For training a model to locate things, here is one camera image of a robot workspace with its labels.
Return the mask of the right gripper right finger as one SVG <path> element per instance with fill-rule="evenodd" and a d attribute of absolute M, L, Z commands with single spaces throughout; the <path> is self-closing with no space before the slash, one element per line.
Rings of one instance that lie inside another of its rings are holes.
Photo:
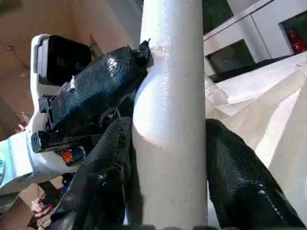
<path fill-rule="evenodd" d="M 222 228 L 304 228 L 282 189 L 252 148 L 216 119 L 206 119 L 210 200 Z"/>

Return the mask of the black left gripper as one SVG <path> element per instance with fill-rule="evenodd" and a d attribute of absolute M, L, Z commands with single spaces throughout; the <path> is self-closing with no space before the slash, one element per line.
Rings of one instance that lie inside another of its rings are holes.
<path fill-rule="evenodd" d="M 66 165 L 83 160 L 96 143 L 96 125 L 115 110 L 147 75 L 149 41 L 118 48 L 93 61 L 55 95 L 39 98 L 45 129 L 31 136 L 34 153 L 54 151 Z"/>

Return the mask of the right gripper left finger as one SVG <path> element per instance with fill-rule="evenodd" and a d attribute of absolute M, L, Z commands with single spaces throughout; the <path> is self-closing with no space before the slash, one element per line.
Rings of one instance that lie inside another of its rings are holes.
<path fill-rule="evenodd" d="M 51 216 L 51 230 L 115 230 L 142 223 L 132 119 L 113 121 L 81 163 Z"/>

